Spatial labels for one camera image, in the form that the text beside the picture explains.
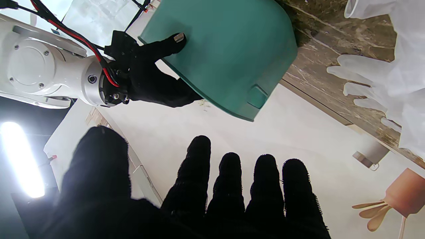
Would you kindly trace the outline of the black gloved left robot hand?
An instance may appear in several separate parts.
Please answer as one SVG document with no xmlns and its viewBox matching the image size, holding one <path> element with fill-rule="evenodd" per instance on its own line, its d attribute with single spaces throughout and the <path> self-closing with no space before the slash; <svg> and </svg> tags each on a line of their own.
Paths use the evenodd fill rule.
<svg viewBox="0 0 425 239">
<path fill-rule="evenodd" d="M 90 128 L 76 146 L 52 213 L 39 239 L 329 239 L 308 171 L 288 159 L 279 172 L 270 154 L 258 157 L 251 200 L 244 205 L 242 169 L 226 153 L 208 200 L 211 141 L 187 148 L 161 207 L 131 197 L 128 144 L 105 126 Z"/>
</svg>

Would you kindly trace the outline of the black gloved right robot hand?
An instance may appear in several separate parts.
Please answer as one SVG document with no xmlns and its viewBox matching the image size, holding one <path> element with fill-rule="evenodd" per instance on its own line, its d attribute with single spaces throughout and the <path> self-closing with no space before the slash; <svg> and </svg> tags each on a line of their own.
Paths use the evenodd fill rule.
<svg viewBox="0 0 425 239">
<path fill-rule="evenodd" d="M 131 85 L 128 87 L 132 101 L 179 108 L 203 99 L 181 78 L 162 72 L 156 65 L 160 59 L 179 53 L 186 43 L 187 37 L 181 32 L 134 50 L 129 66 Z"/>
</svg>

